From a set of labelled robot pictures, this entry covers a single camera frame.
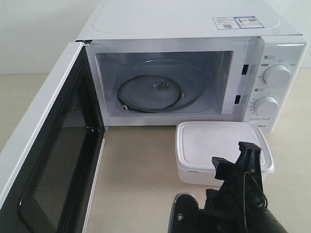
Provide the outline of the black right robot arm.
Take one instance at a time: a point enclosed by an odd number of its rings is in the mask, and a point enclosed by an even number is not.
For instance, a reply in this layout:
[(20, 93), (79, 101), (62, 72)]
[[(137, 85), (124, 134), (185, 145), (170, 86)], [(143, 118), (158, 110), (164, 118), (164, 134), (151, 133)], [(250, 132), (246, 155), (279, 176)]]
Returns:
[(219, 190), (206, 190), (204, 209), (197, 209), (195, 224), (211, 233), (285, 233), (287, 229), (268, 209), (260, 168), (261, 149), (239, 142), (235, 163), (213, 157), (215, 178), (223, 181)]

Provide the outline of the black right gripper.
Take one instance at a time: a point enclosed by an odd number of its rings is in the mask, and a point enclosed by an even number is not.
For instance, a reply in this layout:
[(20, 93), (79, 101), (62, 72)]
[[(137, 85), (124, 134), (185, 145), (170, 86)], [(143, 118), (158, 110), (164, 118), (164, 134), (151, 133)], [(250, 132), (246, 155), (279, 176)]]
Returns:
[(207, 189), (206, 202), (198, 210), (196, 233), (267, 232), (267, 197), (260, 167), (261, 148), (254, 143), (238, 143), (237, 167), (225, 158), (212, 157), (215, 179), (223, 181), (219, 190)]

